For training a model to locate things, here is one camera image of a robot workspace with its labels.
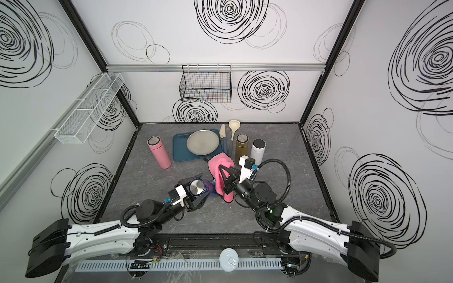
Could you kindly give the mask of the white thermos black lid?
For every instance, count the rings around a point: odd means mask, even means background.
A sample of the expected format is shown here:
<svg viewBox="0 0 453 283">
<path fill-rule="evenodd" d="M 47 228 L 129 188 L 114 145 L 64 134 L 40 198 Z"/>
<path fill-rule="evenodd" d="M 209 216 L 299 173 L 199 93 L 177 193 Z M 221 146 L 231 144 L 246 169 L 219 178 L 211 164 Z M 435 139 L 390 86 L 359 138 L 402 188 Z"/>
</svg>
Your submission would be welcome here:
<svg viewBox="0 0 453 283">
<path fill-rule="evenodd" d="M 266 142 L 262 139 L 255 139 L 252 143 L 250 158 L 255 160 L 255 165 L 259 166 L 263 160 Z"/>
</svg>

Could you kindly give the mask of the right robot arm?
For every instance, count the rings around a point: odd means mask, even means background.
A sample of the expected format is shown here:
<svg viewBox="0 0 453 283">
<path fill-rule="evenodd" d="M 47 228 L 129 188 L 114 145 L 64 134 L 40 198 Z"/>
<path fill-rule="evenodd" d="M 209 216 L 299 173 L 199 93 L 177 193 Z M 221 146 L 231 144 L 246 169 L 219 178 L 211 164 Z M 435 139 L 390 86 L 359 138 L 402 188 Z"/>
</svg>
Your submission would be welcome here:
<svg viewBox="0 0 453 283">
<path fill-rule="evenodd" d="M 360 222 L 351 225 L 324 221 L 300 212 L 284 203 L 291 188 L 288 166 L 279 159 L 269 159 L 255 165 L 255 160 L 242 157 L 240 169 L 221 158 L 213 162 L 210 172 L 217 190 L 224 196 L 239 196 L 255 212 L 257 224 L 266 233 L 280 237 L 280 246 L 306 255 L 313 254 L 345 265 L 349 271 L 371 282 L 379 280 L 379 263 L 397 253 L 397 247 L 386 240 L 371 236 Z M 286 187 L 278 197 L 265 182 L 255 182 L 256 173 L 269 163 L 281 165 L 286 175 Z"/>
</svg>

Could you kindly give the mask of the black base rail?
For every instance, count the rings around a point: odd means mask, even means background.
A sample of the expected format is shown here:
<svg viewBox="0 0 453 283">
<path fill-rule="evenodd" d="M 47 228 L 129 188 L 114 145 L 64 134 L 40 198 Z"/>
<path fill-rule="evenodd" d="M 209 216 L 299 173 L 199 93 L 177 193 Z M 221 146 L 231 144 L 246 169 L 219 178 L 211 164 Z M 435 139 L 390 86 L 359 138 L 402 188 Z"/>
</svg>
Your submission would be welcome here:
<svg viewBox="0 0 453 283">
<path fill-rule="evenodd" d="M 307 251 L 296 251 L 289 245 L 289 233 L 283 235 L 266 232 L 215 233 L 215 234 L 165 234 L 139 236 L 133 244 L 135 255 L 151 252 L 152 255 L 168 255 L 170 251 L 210 251 L 233 248 L 257 251 L 276 257 L 305 258 Z"/>
</svg>

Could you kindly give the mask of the teal plastic tray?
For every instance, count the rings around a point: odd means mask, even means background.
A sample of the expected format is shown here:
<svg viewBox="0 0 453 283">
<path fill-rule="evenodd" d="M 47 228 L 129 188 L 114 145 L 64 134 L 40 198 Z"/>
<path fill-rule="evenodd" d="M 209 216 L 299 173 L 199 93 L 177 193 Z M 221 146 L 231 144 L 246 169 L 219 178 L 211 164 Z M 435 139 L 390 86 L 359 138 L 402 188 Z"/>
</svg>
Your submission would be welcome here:
<svg viewBox="0 0 453 283">
<path fill-rule="evenodd" d="M 216 151 L 214 151 L 208 155 L 205 155 L 205 156 L 198 156 L 198 155 L 192 154 L 186 147 L 186 142 L 187 142 L 188 137 L 194 132 L 176 134 L 173 137 L 173 160 L 176 162 L 187 162 L 187 161 L 196 160 L 196 159 L 211 158 L 211 157 L 215 156 L 216 154 L 222 153 L 223 148 L 222 148 L 222 141 L 221 141 L 221 138 L 219 135 L 219 131 L 215 130 L 215 129 L 208 129 L 208 130 L 213 131 L 219 137 L 219 146 L 216 149 Z"/>
</svg>

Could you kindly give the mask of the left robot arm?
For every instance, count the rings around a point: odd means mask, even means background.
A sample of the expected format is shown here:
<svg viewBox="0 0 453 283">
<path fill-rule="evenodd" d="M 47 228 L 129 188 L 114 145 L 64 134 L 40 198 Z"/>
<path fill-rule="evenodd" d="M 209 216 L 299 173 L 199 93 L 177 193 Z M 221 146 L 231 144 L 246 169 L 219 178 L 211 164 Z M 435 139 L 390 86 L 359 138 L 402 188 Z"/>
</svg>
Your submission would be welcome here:
<svg viewBox="0 0 453 283">
<path fill-rule="evenodd" d="M 163 224 L 183 212 L 204 206 L 211 184 L 200 176 L 179 181 L 165 200 L 146 199 L 128 206 L 116 221 L 70 224 L 59 219 L 33 238 L 28 251 L 27 278 L 48 275 L 62 266 L 108 254 L 145 255 L 155 248 L 152 237 Z"/>
</svg>

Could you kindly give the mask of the white round cap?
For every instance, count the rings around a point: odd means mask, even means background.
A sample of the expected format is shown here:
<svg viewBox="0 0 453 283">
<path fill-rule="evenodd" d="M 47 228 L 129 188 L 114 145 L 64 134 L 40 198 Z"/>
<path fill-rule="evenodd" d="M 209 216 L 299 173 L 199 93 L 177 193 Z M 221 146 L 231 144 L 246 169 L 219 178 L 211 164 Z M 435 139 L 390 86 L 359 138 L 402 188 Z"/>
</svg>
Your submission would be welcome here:
<svg viewBox="0 0 453 283">
<path fill-rule="evenodd" d="M 219 256 L 219 264 L 225 272 L 233 272 L 238 268 L 239 256 L 232 248 L 224 249 Z"/>
</svg>

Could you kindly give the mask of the pink thermos steel lid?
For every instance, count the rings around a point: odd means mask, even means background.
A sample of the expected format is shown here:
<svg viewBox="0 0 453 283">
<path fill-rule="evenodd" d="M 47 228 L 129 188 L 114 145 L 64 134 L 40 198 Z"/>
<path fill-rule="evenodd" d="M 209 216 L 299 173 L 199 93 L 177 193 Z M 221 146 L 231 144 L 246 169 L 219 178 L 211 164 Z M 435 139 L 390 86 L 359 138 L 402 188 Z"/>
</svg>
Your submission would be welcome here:
<svg viewBox="0 0 453 283">
<path fill-rule="evenodd" d="M 152 154 L 154 155 L 157 163 L 162 169 L 171 167 L 171 159 L 165 149 L 164 144 L 159 136 L 152 136 L 148 138 L 147 145 L 149 146 Z"/>
</svg>

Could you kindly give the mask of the blue thermos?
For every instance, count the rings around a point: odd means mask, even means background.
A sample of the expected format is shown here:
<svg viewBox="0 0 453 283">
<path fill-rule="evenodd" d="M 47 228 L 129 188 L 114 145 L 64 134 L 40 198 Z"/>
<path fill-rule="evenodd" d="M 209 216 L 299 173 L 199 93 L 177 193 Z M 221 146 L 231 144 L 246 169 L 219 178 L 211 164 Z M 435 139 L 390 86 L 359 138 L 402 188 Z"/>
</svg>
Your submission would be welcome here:
<svg viewBox="0 0 453 283">
<path fill-rule="evenodd" d="M 189 183 L 189 193 L 193 197 L 201 197 L 215 190 L 215 185 L 203 178 L 192 179 Z"/>
</svg>

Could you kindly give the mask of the pink microfiber cloth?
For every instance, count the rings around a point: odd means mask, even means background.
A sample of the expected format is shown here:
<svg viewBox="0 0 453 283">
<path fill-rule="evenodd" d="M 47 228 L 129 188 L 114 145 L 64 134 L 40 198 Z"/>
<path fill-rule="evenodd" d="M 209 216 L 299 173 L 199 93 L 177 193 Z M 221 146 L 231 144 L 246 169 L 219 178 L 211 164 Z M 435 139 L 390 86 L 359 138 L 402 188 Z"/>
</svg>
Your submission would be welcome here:
<svg viewBox="0 0 453 283">
<path fill-rule="evenodd" d="M 231 192 L 227 194 L 223 191 L 225 182 L 224 177 L 221 173 L 222 170 L 219 168 L 219 166 L 222 165 L 226 168 L 234 169 L 235 165 L 233 160 L 226 153 L 220 153 L 210 158 L 207 162 L 209 171 L 215 180 L 215 190 L 217 194 L 219 194 L 226 203 L 231 203 L 234 198 L 234 193 Z"/>
</svg>

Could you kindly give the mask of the gold thermos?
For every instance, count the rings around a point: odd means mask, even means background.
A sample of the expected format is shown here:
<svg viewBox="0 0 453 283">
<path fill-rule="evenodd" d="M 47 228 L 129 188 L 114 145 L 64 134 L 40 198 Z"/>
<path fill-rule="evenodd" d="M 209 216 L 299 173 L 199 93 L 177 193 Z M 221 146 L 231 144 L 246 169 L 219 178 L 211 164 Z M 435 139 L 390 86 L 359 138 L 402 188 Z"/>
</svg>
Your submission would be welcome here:
<svg viewBox="0 0 453 283">
<path fill-rule="evenodd" d="M 242 156 L 248 154 L 249 138 L 246 134 L 239 134 L 235 144 L 235 163 L 238 165 Z"/>
</svg>

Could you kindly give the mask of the aluminium wall rail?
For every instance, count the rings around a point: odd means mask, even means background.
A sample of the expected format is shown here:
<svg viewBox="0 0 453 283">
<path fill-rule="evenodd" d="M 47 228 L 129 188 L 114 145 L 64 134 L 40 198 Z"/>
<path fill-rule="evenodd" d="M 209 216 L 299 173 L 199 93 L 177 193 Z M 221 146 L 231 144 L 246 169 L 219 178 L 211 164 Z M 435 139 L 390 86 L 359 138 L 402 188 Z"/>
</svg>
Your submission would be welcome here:
<svg viewBox="0 0 453 283">
<path fill-rule="evenodd" d="M 179 71 L 319 71 L 323 63 L 235 63 L 235 64 L 111 64 L 109 72 L 179 72 Z"/>
</svg>

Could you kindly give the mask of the grey round plate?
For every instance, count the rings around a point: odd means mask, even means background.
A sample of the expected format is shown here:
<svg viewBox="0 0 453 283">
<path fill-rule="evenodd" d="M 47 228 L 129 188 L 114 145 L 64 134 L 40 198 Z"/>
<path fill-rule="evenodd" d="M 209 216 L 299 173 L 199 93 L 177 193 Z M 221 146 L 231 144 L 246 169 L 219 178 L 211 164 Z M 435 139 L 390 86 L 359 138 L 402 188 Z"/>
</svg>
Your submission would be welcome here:
<svg viewBox="0 0 453 283">
<path fill-rule="evenodd" d="M 219 137 L 211 130 L 199 130 L 192 133 L 186 142 L 188 150 L 195 155 L 205 156 L 219 146 Z"/>
</svg>

